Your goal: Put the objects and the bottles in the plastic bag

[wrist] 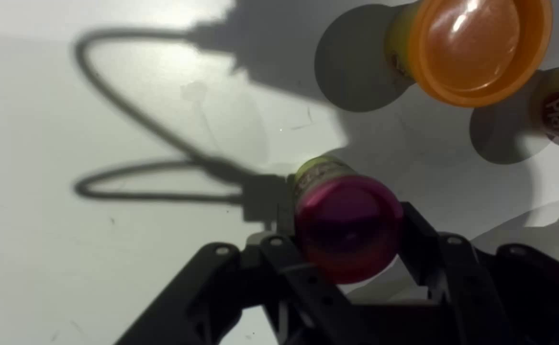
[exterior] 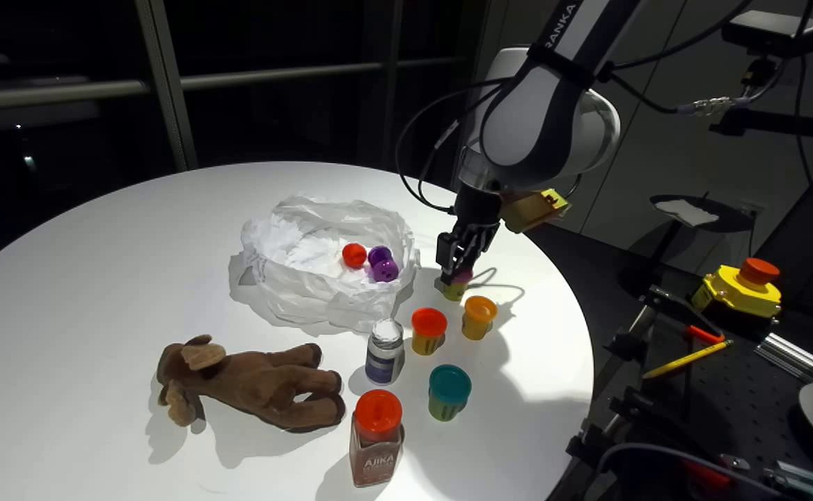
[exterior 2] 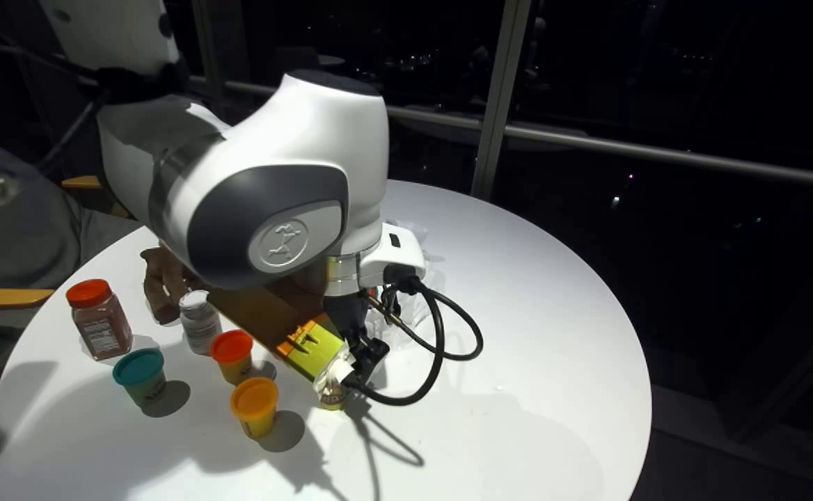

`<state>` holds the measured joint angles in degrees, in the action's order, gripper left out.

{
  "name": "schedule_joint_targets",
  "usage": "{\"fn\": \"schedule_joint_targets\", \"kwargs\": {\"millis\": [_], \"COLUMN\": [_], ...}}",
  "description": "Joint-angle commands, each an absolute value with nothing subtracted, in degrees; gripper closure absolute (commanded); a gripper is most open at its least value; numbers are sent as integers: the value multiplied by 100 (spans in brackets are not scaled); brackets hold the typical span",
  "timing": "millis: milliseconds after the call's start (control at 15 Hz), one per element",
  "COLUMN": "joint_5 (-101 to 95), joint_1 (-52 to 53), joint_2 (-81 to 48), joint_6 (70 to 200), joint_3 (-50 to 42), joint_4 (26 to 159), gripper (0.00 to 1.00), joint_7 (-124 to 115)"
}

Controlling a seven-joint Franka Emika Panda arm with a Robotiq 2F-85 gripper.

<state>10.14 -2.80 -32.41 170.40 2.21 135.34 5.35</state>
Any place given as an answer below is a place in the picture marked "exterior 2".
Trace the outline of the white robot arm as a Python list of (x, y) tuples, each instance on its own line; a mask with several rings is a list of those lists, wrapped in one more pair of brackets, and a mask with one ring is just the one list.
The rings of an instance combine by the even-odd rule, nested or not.
[(63, 56), (104, 93), (100, 179), (207, 287), (244, 292), (317, 268), (331, 300), (421, 276), (418, 237), (382, 214), (386, 102), (289, 73), (244, 119), (185, 93), (164, 0), (40, 0)]

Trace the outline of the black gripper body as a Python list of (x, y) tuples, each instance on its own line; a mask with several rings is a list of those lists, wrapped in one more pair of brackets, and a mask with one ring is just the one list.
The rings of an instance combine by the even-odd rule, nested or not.
[(331, 317), (350, 354), (350, 372), (345, 375), (345, 386), (350, 390), (364, 390), (389, 354), (389, 345), (367, 332), (367, 308), (371, 300), (364, 296), (325, 300), (325, 314)]

